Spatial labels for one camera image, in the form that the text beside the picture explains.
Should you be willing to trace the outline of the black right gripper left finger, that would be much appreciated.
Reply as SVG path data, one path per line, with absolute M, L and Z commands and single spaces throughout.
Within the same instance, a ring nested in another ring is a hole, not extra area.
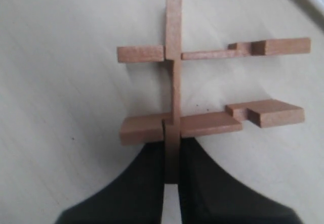
M 146 144 L 104 189 L 63 211 L 57 223 L 160 223 L 165 184 L 163 142 Z

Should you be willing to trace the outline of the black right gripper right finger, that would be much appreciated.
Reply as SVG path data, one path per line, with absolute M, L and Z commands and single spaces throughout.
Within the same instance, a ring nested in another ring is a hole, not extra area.
M 244 185 L 196 139 L 180 146 L 179 183 L 183 223 L 301 223 L 295 211 Z

